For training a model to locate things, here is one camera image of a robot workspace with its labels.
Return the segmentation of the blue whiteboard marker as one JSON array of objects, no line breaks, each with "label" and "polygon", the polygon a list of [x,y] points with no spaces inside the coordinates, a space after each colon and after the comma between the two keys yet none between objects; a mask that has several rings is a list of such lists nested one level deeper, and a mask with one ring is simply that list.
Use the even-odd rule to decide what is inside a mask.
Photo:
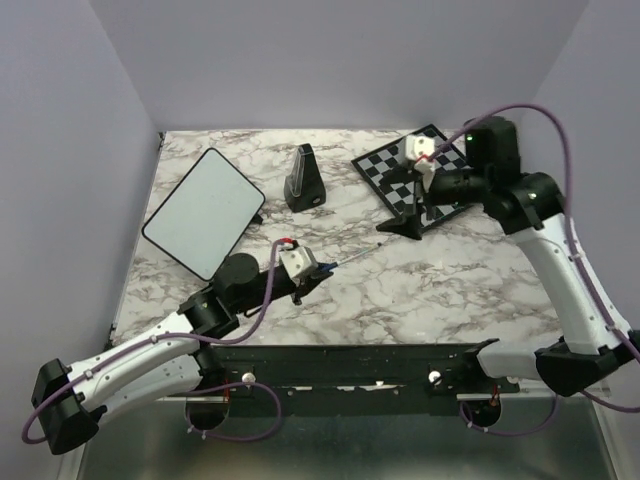
[{"label": "blue whiteboard marker", "polygon": [[355,253],[353,255],[350,255],[350,256],[345,257],[345,258],[343,258],[341,260],[337,260],[337,261],[333,261],[333,262],[336,263],[336,268],[338,268],[339,266],[342,266],[342,265],[347,264],[349,262],[352,262],[352,261],[354,261],[354,260],[356,260],[356,259],[358,259],[358,258],[360,258],[362,256],[365,256],[365,255],[368,255],[368,254],[374,252],[375,250],[380,248],[382,245],[383,245],[382,242],[376,242],[374,245],[372,245],[372,246],[370,246],[370,247],[368,247],[368,248],[366,248],[366,249],[364,249],[364,250],[362,250],[360,252],[357,252],[357,253]]}]

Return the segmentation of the whiteboard with black frame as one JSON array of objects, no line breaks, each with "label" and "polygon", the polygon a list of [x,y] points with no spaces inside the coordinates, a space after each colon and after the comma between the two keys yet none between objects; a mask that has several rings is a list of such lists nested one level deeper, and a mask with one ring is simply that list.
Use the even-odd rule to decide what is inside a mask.
[{"label": "whiteboard with black frame", "polygon": [[142,227],[142,236],[201,280],[213,278],[258,215],[264,193],[207,149]]}]

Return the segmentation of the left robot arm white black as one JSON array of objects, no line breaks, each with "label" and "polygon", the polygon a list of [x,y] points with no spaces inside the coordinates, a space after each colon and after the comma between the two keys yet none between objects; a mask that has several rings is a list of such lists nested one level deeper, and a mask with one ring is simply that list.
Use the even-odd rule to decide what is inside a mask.
[{"label": "left robot arm white black", "polygon": [[62,455],[130,407],[194,390],[214,393],[222,372],[206,359],[205,348],[233,344],[228,335],[238,328],[240,315],[262,321],[269,304],[283,297],[300,304],[334,267],[315,260],[304,246],[275,251],[265,271],[250,254],[227,257],[207,287],[142,334],[70,365],[58,358],[42,365],[27,422],[39,423],[40,442]]}]

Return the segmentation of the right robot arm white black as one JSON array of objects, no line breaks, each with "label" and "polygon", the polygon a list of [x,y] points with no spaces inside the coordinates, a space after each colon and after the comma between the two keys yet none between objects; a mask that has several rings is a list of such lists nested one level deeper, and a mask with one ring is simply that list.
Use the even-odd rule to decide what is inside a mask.
[{"label": "right robot arm white black", "polygon": [[460,379],[480,392],[496,378],[540,380],[554,393],[583,393],[635,358],[639,333],[615,310],[580,249],[568,203],[547,174],[521,169],[513,122],[489,116],[468,123],[466,167],[443,171],[437,160],[445,144],[410,134],[398,166],[383,183],[411,181],[414,202],[379,230],[418,237],[420,220],[436,206],[480,204],[534,268],[560,322],[562,336],[547,347],[489,340],[460,367]]}]

